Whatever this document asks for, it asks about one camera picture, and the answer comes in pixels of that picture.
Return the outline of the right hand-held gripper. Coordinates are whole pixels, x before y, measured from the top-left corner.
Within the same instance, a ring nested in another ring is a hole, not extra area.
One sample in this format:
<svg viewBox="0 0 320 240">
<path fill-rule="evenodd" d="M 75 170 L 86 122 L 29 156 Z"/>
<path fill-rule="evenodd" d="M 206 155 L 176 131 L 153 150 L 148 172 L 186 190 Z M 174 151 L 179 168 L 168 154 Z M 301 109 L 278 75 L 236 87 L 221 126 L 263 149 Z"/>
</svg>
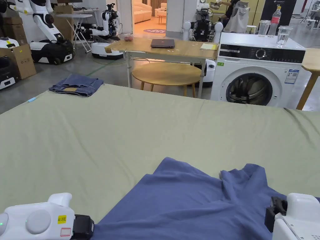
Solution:
<svg viewBox="0 0 320 240">
<path fill-rule="evenodd" d="M 273 240 L 319 240 L 319 199 L 300 193 L 290 193 L 285 200 L 271 197 L 264 223 Z"/>
</svg>

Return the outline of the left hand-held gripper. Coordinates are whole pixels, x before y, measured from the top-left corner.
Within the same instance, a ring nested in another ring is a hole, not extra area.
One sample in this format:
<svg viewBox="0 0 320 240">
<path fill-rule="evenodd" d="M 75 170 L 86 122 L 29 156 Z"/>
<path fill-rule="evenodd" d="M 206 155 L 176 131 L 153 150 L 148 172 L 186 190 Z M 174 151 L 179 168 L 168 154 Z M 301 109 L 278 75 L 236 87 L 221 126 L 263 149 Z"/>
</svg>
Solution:
<svg viewBox="0 0 320 240">
<path fill-rule="evenodd" d="M 52 194 L 46 202 L 8 207 L 0 214 L 1 240 L 89 240 L 94 221 L 70 208 L 70 193 Z"/>
</svg>

